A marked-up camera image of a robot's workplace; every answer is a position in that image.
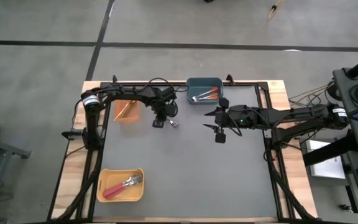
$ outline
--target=wooden edge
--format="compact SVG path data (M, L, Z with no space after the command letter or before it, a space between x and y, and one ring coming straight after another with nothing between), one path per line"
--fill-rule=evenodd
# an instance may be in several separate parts
M276 217L198 218L198 217L94 217L94 222L277 222Z
M82 92L85 90L89 90L95 87L99 87L100 82L84 82L82 87ZM101 113L99 123L101 124L104 119L104 113ZM85 111L82 103L78 104L77 113L74 121L75 129L83 129L85 127ZM78 138L72 140L68 143L67 154L78 149L83 146L82 138ZM53 205L51 218L57 218L66 210L67 206L71 204L71 202L76 197L77 193L81 188L81 181L83 177L85 160L86 160L87 150L81 149L78 152L73 153L69 157L67 157L64 161L64 166L62 170L62 176L60 177L60 183L57 190L57 196L55 199L55 204ZM89 173L91 173L94 169L94 165L96 162L96 157L98 156L98 152L93 152L92 155L92 163L91 169ZM83 214L82 217L86 218L88 215L88 209L90 206L90 196L92 185L87 191L84 200Z
M272 101L273 108L277 110L289 110L291 108L290 102L288 101L287 91L285 90L285 84L283 80L272 80L267 81L270 93L270 99ZM281 124L280 128L289 128L294 126L294 123ZM290 144L300 147L299 142L295 139L290 141ZM303 155L299 149L293 147L286 147L282 149L283 160L285 170L287 173L288 184L290 190L294 196L298 199L302 206L308 211L308 213L314 217L317 217L316 205L314 204L313 194L311 193L310 183L308 174L306 172L305 163L303 162ZM276 169L278 170L278 162L275 162ZM279 189L280 200L283 200L282 195L284 194L282 189ZM301 218L295 211L295 217Z

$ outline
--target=wooden board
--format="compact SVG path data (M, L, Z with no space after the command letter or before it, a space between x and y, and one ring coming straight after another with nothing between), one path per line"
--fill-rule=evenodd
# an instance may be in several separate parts
M132 83L132 82L144 82L144 81L121 81L119 83ZM284 81L282 80L261 80L261 81L248 81L248 80L239 80L236 82L267 82L269 87L270 99L272 101L272 106L278 110L288 110L290 104L288 102L287 92L285 91ZM89 90L94 87L99 87L101 81L87 81L84 82L82 92ZM281 124L281 128L288 128L293 126L293 123ZM82 129L85 126L85 111L80 103L78 106L78 111L75 117L74 128ZM299 146L298 141L292 140L292 145ZM83 146L82 140L70 141L68 145L67 153L78 149ZM285 164L285 169L287 172L288 183L291 191L294 193L295 197L299 202L306 208L306 210L314 217L317 217L316 207L314 205L313 196L310 189L310 184L308 176L306 173L305 164L303 162L302 153L295 148L288 147L282 150L283 160ZM96 158L97 152L94 152L93 158ZM65 163L62 170L62 176L60 178L60 183L58 186L57 197L55 200L55 205L53 206L52 218L59 217L71 204L75 196L80 190L81 180L84 171L84 165L86 160L86 150L81 149L78 152L73 153L65 159ZM89 202L90 202L90 191L86 194L85 206L83 208L83 217L85 218L88 214ZM285 196L282 190L279 190L280 201L282 204L282 210L284 217L288 217L287 203ZM179 218L181 221L189 222L274 222L277 220L275 217L257 217L257 218ZM106 217L100 220L95 220L97 222L177 222L178 218L169 218L169 217L139 217L139 219L134 220L133 218L126 217Z

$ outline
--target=orange object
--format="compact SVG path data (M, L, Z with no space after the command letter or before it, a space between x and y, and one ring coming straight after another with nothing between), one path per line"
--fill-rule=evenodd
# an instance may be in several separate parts
M117 184L123 183L130 176L142 174L143 179L139 184L130 186L124 191L111 198L105 198L103 192ZM134 170L109 170L104 169L99 174L98 191L96 197L100 202L136 202L143 196L144 191L144 172L141 168Z
M135 101L131 103L131 101L132 100L116 100L114 102L115 121L120 123L134 123L139 120L139 102Z
M217 100L218 98L219 98L219 94L213 93L211 95L198 98L198 100Z

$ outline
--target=pink handle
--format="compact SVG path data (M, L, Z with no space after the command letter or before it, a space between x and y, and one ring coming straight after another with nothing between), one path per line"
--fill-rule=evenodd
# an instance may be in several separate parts
M113 196L116 196L117 194L121 193L123 190L125 190L124 185L118 184L110 189L107 189L103 192L103 197L104 198L111 198Z

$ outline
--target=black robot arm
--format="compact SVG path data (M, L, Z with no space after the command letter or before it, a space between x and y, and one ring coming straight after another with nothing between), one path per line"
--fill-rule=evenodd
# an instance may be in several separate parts
M174 103L176 98L172 87L161 90L147 85L136 89L113 83L106 88L93 88L85 91L81 94L86 116L86 127L82 132L85 148L98 150L102 147L103 139L98 132L99 114L114 100L137 100L145 106L150 106L156 114L153 127L163 128L167 116L173 117L178 112Z
M343 129L349 124L345 110L332 103L282 111L248 107L247 105L229 107L229 101L225 98L219 99L219 105L216 110L205 114L206 116L215 116L217 126L208 124L205 126L214 129L215 141L219 143L226 141L224 128L271 129L272 149L280 149L294 137L322 128ZM305 122L287 129L277 128L281 123L296 121Z

